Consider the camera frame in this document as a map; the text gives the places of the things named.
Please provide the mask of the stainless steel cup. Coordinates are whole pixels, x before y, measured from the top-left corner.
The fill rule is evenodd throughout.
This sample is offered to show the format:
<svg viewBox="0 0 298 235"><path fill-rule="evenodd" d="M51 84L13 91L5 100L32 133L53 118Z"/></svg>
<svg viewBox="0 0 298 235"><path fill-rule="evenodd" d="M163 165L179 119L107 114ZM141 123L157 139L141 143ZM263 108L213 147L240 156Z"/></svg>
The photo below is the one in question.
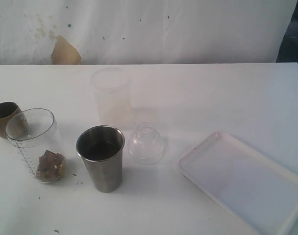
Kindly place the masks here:
<svg viewBox="0 0 298 235"><path fill-rule="evenodd" d="M121 185L124 145L123 133L108 125L91 127L77 139L76 151L98 191L110 193Z"/></svg>

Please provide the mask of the brown wooden pieces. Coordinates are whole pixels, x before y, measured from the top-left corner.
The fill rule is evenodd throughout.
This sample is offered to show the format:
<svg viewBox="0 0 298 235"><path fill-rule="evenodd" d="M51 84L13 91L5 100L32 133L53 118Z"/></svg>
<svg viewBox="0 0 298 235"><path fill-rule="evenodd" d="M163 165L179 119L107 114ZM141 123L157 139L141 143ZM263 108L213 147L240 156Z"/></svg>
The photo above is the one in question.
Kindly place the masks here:
<svg viewBox="0 0 298 235"><path fill-rule="evenodd" d="M66 158L59 153L46 150L44 155L39 157L39 164L36 171L36 179L44 183L59 180L65 174Z"/></svg>

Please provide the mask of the brown wooden cup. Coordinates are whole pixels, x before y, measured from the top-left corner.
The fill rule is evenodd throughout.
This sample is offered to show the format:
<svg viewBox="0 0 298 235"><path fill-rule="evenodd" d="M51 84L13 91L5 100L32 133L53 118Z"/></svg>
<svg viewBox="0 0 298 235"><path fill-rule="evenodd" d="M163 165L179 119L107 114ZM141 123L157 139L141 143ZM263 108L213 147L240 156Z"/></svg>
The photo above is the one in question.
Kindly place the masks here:
<svg viewBox="0 0 298 235"><path fill-rule="evenodd" d="M0 103L0 137L7 139L6 125L10 122L10 135L13 138L21 136L28 127L27 119L24 114L15 117L13 121L11 118L21 113L21 109L15 102Z"/></svg>

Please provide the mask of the clear measuring shaker cup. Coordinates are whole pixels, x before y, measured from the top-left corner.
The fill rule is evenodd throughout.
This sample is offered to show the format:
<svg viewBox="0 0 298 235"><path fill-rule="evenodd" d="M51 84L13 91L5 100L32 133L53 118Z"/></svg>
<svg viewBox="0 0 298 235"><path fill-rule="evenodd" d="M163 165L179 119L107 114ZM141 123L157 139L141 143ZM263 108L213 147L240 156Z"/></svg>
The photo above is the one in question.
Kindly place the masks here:
<svg viewBox="0 0 298 235"><path fill-rule="evenodd" d="M27 119L27 130L21 136L13 138L10 135L10 122L8 122L6 135L9 142L18 151L29 173L36 179L39 157L43 156L46 150L62 154L65 157L63 142L58 131L58 123L52 111L44 108L28 109L17 114L10 121L22 114Z"/></svg>

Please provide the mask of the clear plastic dome lid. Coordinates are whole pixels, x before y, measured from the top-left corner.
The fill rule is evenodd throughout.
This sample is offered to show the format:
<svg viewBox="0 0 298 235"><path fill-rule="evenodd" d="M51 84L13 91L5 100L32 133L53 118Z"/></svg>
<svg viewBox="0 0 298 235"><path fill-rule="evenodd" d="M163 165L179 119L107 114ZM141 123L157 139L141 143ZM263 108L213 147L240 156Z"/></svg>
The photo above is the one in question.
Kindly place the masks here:
<svg viewBox="0 0 298 235"><path fill-rule="evenodd" d="M130 135L127 150L135 162L150 165L164 156L165 143L152 123L142 122Z"/></svg>

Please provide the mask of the frosted plastic tall container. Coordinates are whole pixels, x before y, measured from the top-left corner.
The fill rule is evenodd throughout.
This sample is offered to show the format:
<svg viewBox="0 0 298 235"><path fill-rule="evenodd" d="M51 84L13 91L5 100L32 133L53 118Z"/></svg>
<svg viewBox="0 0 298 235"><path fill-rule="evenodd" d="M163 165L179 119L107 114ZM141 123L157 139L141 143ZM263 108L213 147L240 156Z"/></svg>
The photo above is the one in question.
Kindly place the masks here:
<svg viewBox="0 0 298 235"><path fill-rule="evenodd" d="M91 76L97 113L102 125L127 126L132 119L131 78L120 68L104 68Z"/></svg>

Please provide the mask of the white plastic tray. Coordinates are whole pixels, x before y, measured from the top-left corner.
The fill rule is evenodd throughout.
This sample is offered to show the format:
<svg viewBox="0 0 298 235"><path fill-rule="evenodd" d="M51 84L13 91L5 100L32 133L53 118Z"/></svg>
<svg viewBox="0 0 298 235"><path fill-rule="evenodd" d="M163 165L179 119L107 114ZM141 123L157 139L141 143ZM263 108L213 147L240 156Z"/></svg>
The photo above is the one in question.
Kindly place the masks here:
<svg viewBox="0 0 298 235"><path fill-rule="evenodd" d="M286 235L298 218L298 175L226 132L190 150L178 170L262 235Z"/></svg>

